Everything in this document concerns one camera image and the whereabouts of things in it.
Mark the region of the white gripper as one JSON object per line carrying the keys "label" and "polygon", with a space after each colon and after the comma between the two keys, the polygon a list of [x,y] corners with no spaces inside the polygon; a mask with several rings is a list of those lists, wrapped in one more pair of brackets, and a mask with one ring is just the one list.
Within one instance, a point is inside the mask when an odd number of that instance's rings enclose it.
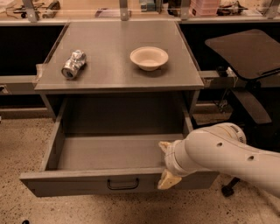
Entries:
{"label": "white gripper", "polygon": [[167,190],[178,184],[186,177],[201,167],[196,164],[186,153],[185,140],[176,140],[172,143],[160,141],[160,149],[164,153],[164,161],[167,169],[164,169],[157,188]]}

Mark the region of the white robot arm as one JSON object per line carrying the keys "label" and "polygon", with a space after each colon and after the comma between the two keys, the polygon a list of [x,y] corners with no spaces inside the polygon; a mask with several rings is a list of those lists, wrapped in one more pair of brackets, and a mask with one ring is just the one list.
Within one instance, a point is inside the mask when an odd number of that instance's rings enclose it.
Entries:
{"label": "white robot arm", "polygon": [[280,197],[280,153],[246,144],[242,129],[231,122],[195,129],[183,140],[158,145],[165,162],[159,190],[169,189],[195,172],[210,170]]}

